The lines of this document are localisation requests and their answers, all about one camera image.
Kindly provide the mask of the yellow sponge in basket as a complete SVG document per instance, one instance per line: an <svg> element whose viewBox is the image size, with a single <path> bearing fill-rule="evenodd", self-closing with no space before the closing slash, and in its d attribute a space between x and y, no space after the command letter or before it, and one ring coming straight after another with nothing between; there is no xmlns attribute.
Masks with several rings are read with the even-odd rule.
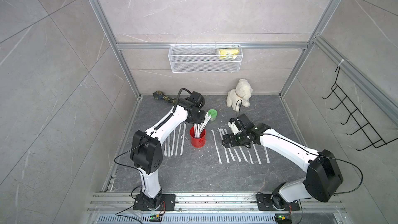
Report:
<svg viewBox="0 0 398 224"><path fill-rule="evenodd" d="M235 60L240 55L239 49L218 49L216 55L219 59L233 59Z"/></svg>

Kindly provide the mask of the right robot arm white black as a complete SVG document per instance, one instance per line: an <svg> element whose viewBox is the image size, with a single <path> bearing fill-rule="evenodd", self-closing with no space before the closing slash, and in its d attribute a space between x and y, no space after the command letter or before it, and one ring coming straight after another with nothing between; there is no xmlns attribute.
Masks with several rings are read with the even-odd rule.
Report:
<svg viewBox="0 0 398 224"><path fill-rule="evenodd" d="M222 138L225 148L249 148L252 144L258 144L279 153L305 172L305 177L281 183L274 189L271 200L277 210L283 210L290 203L301 199L314 198L319 202L328 202L344 181L334 154L326 149L317 151L303 146L269 125L255 125L245 114L230 119L228 126L232 133L225 134Z"/></svg>

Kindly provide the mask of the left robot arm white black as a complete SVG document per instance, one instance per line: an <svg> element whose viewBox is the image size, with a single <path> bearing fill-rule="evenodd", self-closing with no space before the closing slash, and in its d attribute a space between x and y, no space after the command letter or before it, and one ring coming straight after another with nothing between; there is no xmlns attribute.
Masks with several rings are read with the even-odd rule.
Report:
<svg viewBox="0 0 398 224"><path fill-rule="evenodd" d="M130 159L141 174L141 197L149 209L157 209L161 204L158 169L163 161L162 144L181 123L203 122L204 105L205 99L200 93L182 88L176 103L160 121L146 131L134 133Z"/></svg>

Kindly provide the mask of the white straw eleventh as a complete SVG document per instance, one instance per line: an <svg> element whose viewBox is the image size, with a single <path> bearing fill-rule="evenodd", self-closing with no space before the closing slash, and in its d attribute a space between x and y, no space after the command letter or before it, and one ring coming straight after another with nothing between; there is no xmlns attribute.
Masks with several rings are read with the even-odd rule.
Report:
<svg viewBox="0 0 398 224"><path fill-rule="evenodd" d="M171 146L170 156L174 155L175 139L176 139L176 129L173 131L173 138L172 138L172 146Z"/></svg>

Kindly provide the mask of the camouflage cloth piece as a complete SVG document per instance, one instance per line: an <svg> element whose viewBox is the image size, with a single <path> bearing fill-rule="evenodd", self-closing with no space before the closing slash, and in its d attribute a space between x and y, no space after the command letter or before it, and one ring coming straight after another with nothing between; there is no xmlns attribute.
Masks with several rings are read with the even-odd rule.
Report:
<svg viewBox="0 0 398 224"><path fill-rule="evenodd" d="M172 104L172 105L175 105L176 102L177 102L177 99L176 99L176 98L167 96L167 95L164 94L164 92L162 92L162 91L156 91L156 92L154 92L152 95L153 95L153 98L154 98L155 100L162 100L162 101L168 102L168 103L170 103L170 104Z"/></svg>

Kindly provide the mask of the bundle of white straws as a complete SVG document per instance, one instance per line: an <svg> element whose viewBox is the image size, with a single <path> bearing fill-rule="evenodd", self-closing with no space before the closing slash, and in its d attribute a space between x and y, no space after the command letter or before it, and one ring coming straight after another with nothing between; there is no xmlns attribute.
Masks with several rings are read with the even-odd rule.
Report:
<svg viewBox="0 0 398 224"><path fill-rule="evenodd" d="M194 137L195 138L199 138L200 137L200 135L201 135L201 133L203 132L203 130L205 129L205 127L206 127L206 125L208 124L208 122L210 121L210 116L209 116L209 114L207 113L206 115L205 115L205 119L204 119L204 121L202 122L202 123L199 123L199 124L194 124Z"/></svg>

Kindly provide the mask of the green lid jar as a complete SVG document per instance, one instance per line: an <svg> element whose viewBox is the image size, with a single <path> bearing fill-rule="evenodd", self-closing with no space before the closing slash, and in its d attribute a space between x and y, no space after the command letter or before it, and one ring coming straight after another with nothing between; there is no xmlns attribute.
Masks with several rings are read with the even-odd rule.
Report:
<svg viewBox="0 0 398 224"><path fill-rule="evenodd" d="M210 109L208 114L210 116L210 121L214 121L217 118L218 112L215 109Z"/></svg>

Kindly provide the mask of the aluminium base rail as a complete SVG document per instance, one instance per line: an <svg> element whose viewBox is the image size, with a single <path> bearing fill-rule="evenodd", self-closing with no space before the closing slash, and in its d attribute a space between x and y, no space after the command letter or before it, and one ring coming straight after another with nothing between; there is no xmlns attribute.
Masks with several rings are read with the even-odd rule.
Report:
<svg viewBox="0 0 398 224"><path fill-rule="evenodd" d="M160 204L151 207L135 194L100 192L88 198L88 212L118 212L125 208L169 212L276 212L271 194L253 192L175 192L162 195Z"/></svg>

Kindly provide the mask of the white plush dog toy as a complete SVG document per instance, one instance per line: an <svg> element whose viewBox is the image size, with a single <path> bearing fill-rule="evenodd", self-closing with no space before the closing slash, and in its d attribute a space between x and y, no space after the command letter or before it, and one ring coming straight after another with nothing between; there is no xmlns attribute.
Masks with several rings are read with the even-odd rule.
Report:
<svg viewBox="0 0 398 224"><path fill-rule="evenodd" d="M240 79L235 89L227 94L226 104L238 112L241 106L249 107L249 99L252 96L253 88L246 79Z"/></svg>

